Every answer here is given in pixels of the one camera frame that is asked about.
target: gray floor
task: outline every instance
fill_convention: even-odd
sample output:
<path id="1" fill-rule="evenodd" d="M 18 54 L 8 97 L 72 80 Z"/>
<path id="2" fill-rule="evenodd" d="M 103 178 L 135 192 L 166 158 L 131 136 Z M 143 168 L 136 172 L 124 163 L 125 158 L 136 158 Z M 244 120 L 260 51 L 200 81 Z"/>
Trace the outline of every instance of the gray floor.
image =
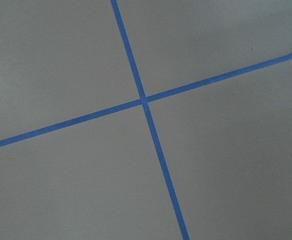
<path id="1" fill-rule="evenodd" d="M 147 96 L 292 53 L 292 0 L 118 5 Z M 0 140 L 138 98 L 110 1 L 0 2 Z M 292 60 L 150 109 L 191 240 L 292 240 Z M 0 147 L 28 239 L 182 239 L 141 106 Z"/>

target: blue stripe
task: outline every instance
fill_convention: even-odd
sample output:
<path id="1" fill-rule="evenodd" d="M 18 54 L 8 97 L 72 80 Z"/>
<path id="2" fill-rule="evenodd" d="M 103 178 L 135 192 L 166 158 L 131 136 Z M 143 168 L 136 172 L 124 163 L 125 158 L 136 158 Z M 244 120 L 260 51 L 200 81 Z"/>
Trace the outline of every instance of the blue stripe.
<path id="1" fill-rule="evenodd" d="M 232 78 L 235 76 L 239 76 L 239 75 L 246 74 L 246 73 L 249 73 L 252 71 L 263 69 L 263 68 L 266 68 L 266 67 L 269 67 L 269 66 L 272 66 L 275 64 L 283 63 L 283 62 L 286 62 L 289 60 L 292 60 L 292 53 L 285 55 L 285 56 L 281 56 L 281 57 L 272 59 L 272 60 L 263 61 L 261 63 L 247 66 L 247 67 L 235 70 L 235 71 L 230 71 L 230 72 L 218 75 L 218 76 L 213 76 L 213 77 L 210 77 L 210 78 L 207 78 L 207 79 L 204 79 L 201 81 L 197 81 L 197 82 L 194 82 L 191 84 L 180 86 L 180 87 L 177 87 L 177 88 L 174 88 L 171 90 L 163 91 L 163 92 L 160 92 L 160 93 L 157 93 L 157 94 L 154 94 L 154 95 L 147 97 L 147 100 L 148 100 L 148 102 L 153 102 L 153 101 L 163 99 L 163 98 L 175 95 L 175 94 L 180 94 L 180 93 L 183 93 L 183 92 L 186 92 L 186 91 L 189 91 L 192 89 L 196 89 L 196 88 L 208 85 L 208 84 L 213 84 L 213 83 L 225 80 L 225 79 L 229 79 L 229 78 Z"/>
<path id="2" fill-rule="evenodd" d="M 126 30 L 125 30 L 125 27 L 124 27 L 124 24 L 123 24 L 123 21 L 122 21 L 122 18 L 121 18 L 121 14 L 120 14 L 120 11 L 119 11 L 119 8 L 118 8 L 117 1 L 116 0 L 111 0 L 111 5 L 112 5 L 112 8 L 113 8 L 116 20 L 117 20 L 118 28 L 119 28 L 119 31 L 120 31 L 120 35 L 121 35 L 121 38 L 122 38 L 126 53 L 127 53 L 127 57 L 128 57 L 128 60 L 129 60 L 131 71 L 132 71 L 132 74 L 133 74 L 134 79 L 135 79 L 136 87 L 137 87 L 137 90 L 138 90 L 138 93 L 139 93 L 140 101 L 142 103 L 142 107 L 144 109 L 144 113 L 145 113 L 147 122 L 148 122 L 148 126 L 149 126 L 149 130 L 150 130 L 150 133 L 151 133 L 151 137 L 152 137 L 152 140 L 153 140 L 155 148 L 156 148 L 156 152 L 157 152 L 158 159 L 159 159 L 160 166 L 161 166 L 161 170 L 162 170 L 162 173 L 164 175 L 165 182 L 166 182 L 166 185 L 167 185 L 167 188 L 168 188 L 170 199 L 171 199 L 172 205 L 173 205 L 174 210 L 175 210 L 175 214 L 176 214 L 176 217 L 177 217 L 177 221 L 178 221 L 178 224 L 179 224 L 181 235 L 182 235 L 184 240 L 189 240 L 189 236 L 188 236 L 187 228 L 186 228 L 186 225 L 185 225 L 185 221 L 183 219 L 183 216 L 182 216 L 182 213 L 181 213 L 181 209 L 180 209 L 180 206 L 179 206 L 179 203 L 178 203 L 177 195 L 176 195 L 174 186 L 172 184 L 172 180 L 171 180 L 170 173 L 169 173 L 169 170 L 168 170 L 168 166 L 167 166 L 167 163 L 166 163 L 166 160 L 165 160 L 165 156 L 164 156 L 162 148 L 161 148 L 160 140 L 159 140 L 159 137 L 158 137 L 158 134 L 157 134 L 157 130 L 156 130 L 156 127 L 155 127 L 155 123 L 153 121 L 153 118 L 152 118 L 152 115 L 151 115 L 151 112 L 150 112 L 150 109 L 149 109 L 148 100 L 147 100 L 147 97 L 145 95 L 142 83 L 141 83 L 141 79 L 140 79 L 140 76 L 139 76 L 139 73 L 138 73 L 136 61 L 134 59 L 134 56 L 133 56 L 133 53 L 132 53 L 132 50 L 131 50 L 131 47 L 130 47 L 130 44 L 129 44 L 128 36 L 127 36 Z"/>
<path id="3" fill-rule="evenodd" d="M 130 102 L 126 102 L 126 103 L 121 104 L 121 105 L 113 106 L 113 107 L 110 107 L 110 108 L 107 108 L 107 109 L 104 109 L 101 111 L 97 111 L 94 113 L 90 113 L 90 114 L 87 114 L 84 116 L 80 116 L 80 117 L 77 117 L 74 119 L 63 121 L 63 122 L 60 122 L 60 123 L 57 123 L 57 124 L 54 124 L 51 126 L 46 126 L 46 127 L 41 128 L 41 129 L 37 129 L 37 130 L 30 131 L 30 132 L 27 132 L 24 134 L 20 134 L 18 136 L 13 136 L 13 137 L 1 140 L 0 147 L 3 147 L 5 145 L 9 145 L 9 144 L 13 144 L 13 143 L 16 143 L 16 142 L 19 142 L 22 140 L 30 139 L 30 138 L 33 138 L 33 137 L 36 137 L 36 136 L 39 136 L 42 134 L 47 134 L 47 133 L 50 133 L 50 132 L 53 132 L 53 131 L 56 131 L 59 129 L 64 129 L 64 128 L 72 126 L 72 125 L 76 125 L 76 124 L 83 123 L 83 122 L 86 122 L 86 121 L 89 121 L 92 119 L 100 118 L 102 116 L 113 114 L 113 113 L 116 113 L 116 112 L 119 112 L 119 111 L 122 111 L 125 109 L 129 109 L 129 108 L 132 108 L 132 107 L 135 107 L 138 105 L 141 105 L 141 102 L 139 99 L 134 100 L 134 101 L 130 101 Z"/>

